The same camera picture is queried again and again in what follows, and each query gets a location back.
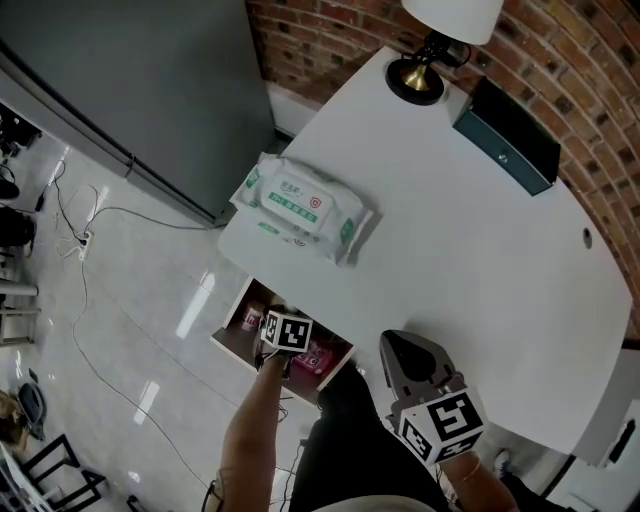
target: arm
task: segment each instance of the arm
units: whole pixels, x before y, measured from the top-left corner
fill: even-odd
[[[269,359],[231,420],[215,493],[224,512],[267,512],[276,468],[278,404],[285,357]],[[212,496],[208,511],[217,508]]]
[[[440,464],[465,512],[517,512],[513,496],[478,456],[467,452]]]

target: white desk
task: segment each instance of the white desk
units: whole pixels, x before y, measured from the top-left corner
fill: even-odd
[[[381,50],[285,152],[368,199],[382,221],[337,268],[240,215],[221,251],[358,349],[407,328],[442,344],[489,418],[569,453],[607,386],[631,295],[560,181],[530,197],[457,133],[466,95],[416,107],[387,88]],[[593,247],[583,244],[585,227]]]

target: black chair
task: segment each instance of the black chair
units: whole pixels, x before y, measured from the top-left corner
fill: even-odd
[[[62,460],[56,462],[50,468],[44,470],[42,473],[38,475],[33,474],[33,470],[38,466],[48,455],[50,455],[56,448],[59,446],[63,446],[65,450],[65,456]],[[40,483],[53,474],[56,470],[60,469],[63,466],[69,466],[72,468],[76,468],[80,470],[80,474],[83,476],[85,480],[85,485],[80,487],[79,489],[71,492],[69,495],[64,496],[62,499],[58,501],[54,501],[53,499],[49,499],[48,502],[51,505],[53,510],[62,510],[65,512],[79,512],[87,508],[89,505],[94,504],[96,501],[99,501],[102,498],[102,495],[98,491],[97,487],[99,484],[104,482],[106,478],[102,475],[94,473],[88,469],[84,469],[80,466],[80,462],[76,457],[76,454],[73,452],[69,441],[67,440],[67,436],[62,434],[60,437],[49,443],[45,446],[39,453],[34,455],[28,461],[20,464],[20,469],[25,474],[25,476],[29,479],[29,481],[33,484],[33,486],[38,489],[41,494],[45,494]],[[65,508],[67,505],[80,498],[86,493],[91,493],[84,501],[71,506],[70,508]]]

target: brick wall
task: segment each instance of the brick wall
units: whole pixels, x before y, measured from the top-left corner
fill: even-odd
[[[326,102],[381,46],[411,51],[429,29],[400,0],[248,0],[262,73]],[[560,176],[607,240],[640,337],[640,22],[624,0],[505,0],[491,41],[458,70],[488,76],[563,146]]]

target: wet wipes package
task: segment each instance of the wet wipes package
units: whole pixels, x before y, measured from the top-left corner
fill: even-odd
[[[283,241],[343,265],[372,212],[348,187],[306,165],[263,154],[231,198]]]

